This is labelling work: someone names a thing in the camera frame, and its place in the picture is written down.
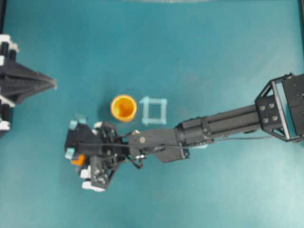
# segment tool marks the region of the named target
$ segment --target black triangular structure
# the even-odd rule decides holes
[[[13,103],[56,86],[56,80],[0,56],[0,94]]]

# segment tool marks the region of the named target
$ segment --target robotic arm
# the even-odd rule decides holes
[[[283,85],[295,132],[288,127],[278,84]],[[79,166],[80,177],[85,179],[84,189],[104,191],[123,162],[131,162],[140,169],[143,159],[150,154],[162,162],[183,160],[190,157],[191,148],[260,129],[285,142],[303,141],[304,75],[290,74],[269,81],[251,106],[190,119],[174,129],[135,130],[119,136],[116,127],[106,122],[96,123],[91,130],[83,119],[71,121],[65,158]]]

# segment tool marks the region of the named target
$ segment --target orange cup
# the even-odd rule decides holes
[[[136,101],[128,95],[119,95],[111,102],[111,113],[121,122],[130,122],[134,119],[136,111]]]

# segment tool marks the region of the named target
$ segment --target orange object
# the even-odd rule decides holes
[[[83,166],[86,161],[86,156],[84,154],[79,155],[77,160],[71,160],[73,165]]]
[[[119,121],[130,122],[136,111],[136,101],[128,95],[119,95],[111,102],[111,113]]]

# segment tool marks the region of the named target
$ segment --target wire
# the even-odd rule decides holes
[[[215,143],[221,142],[221,141],[234,141],[234,140],[259,140],[259,139],[270,139],[273,138],[273,136],[261,136],[261,137],[233,137],[233,138],[222,138],[222,139],[216,139],[214,140]],[[122,143],[78,143],[78,145],[83,146],[115,146],[115,147],[126,147],[126,148],[136,148],[140,149],[141,147],[137,147],[135,145],[128,145],[128,144],[122,144]],[[149,145],[149,144],[143,144],[145,147],[167,147],[167,148],[178,148],[178,149],[195,149],[196,147],[200,147],[202,145],[198,146],[176,146],[176,145]]]
[[[270,139],[274,138],[273,136],[261,136],[261,137],[231,137],[231,138],[222,138],[222,139],[216,139],[215,142],[220,141],[230,141],[230,140],[258,140],[258,139]]]

